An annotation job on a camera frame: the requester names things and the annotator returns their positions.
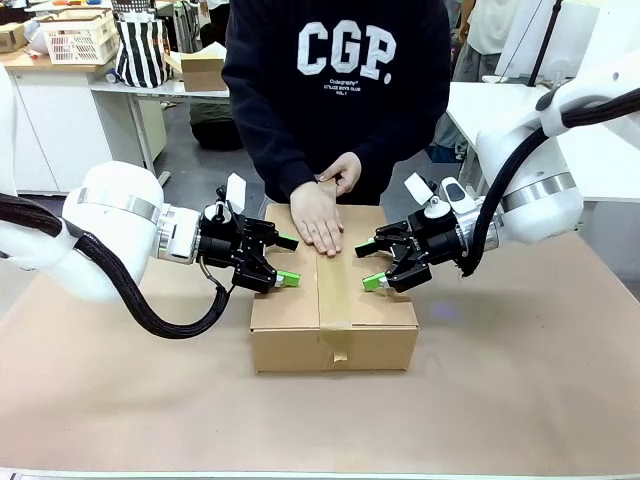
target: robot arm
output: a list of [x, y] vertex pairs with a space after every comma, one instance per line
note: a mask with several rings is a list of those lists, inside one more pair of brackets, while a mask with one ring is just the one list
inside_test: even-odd
[[364, 280], [402, 292], [431, 279], [429, 265], [454, 261], [464, 276], [482, 254], [509, 242], [531, 244], [573, 231], [583, 198], [556, 137], [570, 128], [628, 116], [640, 135], [640, 54], [592, 75], [581, 76], [543, 96], [534, 109], [497, 121], [477, 140], [486, 197], [472, 199], [453, 178], [437, 187], [417, 175], [405, 183], [426, 208], [406, 222], [382, 227], [359, 257], [392, 254], [389, 270]]
[[[296, 286], [299, 277], [276, 271], [264, 257], [277, 245], [295, 250], [295, 239], [271, 222], [242, 215], [245, 182], [229, 178], [204, 212], [164, 203], [164, 193], [147, 170], [122, 162], [93, 168], [82, 187], [67, 197], [62, 218], [16, 196], [13, 177], [16, 108], [11, 81], [0, 65], [0, 258], [23, 269], [43, 270], [71, 293], [91, 301], [122, 297], [136, 321], [164, 338], [190, 338], [210, 328], [223, 313], [230, 291], [209, 266], [233, 268], [233, 286], [266, 293]], [[148, 258], [199, 263], [216, 284], [211, 310], [192, 325], [172, 325], [151, 310], [137, 285]]]

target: person's left hand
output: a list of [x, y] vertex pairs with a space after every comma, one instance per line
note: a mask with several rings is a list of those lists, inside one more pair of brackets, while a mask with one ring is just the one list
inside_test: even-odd
[[360, 179], [362, 164], [360, 159], [353, 152], [347, 152], [338, 158], [333, 164], [320, 174], [318, 178], [321, 182], [336, 177], [338, 189], [336, 196], [339, 197], [353, 190]]

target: small cardboard box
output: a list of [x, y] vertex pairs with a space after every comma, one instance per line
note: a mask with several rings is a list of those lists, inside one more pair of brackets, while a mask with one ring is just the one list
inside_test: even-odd
[[[390, 257], [359, 259], [356, 245], [386, 224], [380, 207], [340, 206], [344, 250], [336, 258], [300, 244], [295, 253], [270, 251], [277, 270], [301, 275], [297, 288], [257, 295], [251, 316], [257, 372], [406, 370], [418, 335], [408, 296], [365, 292], [362, 279], [384, 272]], [[287, 205], [270, 205], [267, 219], [297, 236]]]
[[206, 53], [181, 55], [182, 78], [187, 92], [223, 91], [227, 85], [222, 80], [224, 59]]
[[0, 25], [0, 53], [11, 53], [24, 47], [27, 40], [24, 38], [24, 25], [21, 23], [8, 23]]

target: sleeve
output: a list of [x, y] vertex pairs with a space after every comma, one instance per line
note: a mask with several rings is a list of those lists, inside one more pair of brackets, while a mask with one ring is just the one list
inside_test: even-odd
[[274, 78], [277, 0], [231, 0], [227, 58], [222, 76], [245, 148], [258, 174], [278, 185], [287, 198], [303, 183], [315, 181], [305, 155], [269, 101]]
[[411, 52], [416, 69], [398, 109], [353, 150], [362, 168], [406, 160], [426, 148], [446, 112], [451, 81], [449, 19], [441, 1], [423, 0], [421, 35]]

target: beige basket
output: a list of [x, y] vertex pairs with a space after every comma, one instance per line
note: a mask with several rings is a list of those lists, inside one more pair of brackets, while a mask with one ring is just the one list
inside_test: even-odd
[[66, 8], [40, 20], [51, 63], [104, 65], [120, 39], [108, 8]]

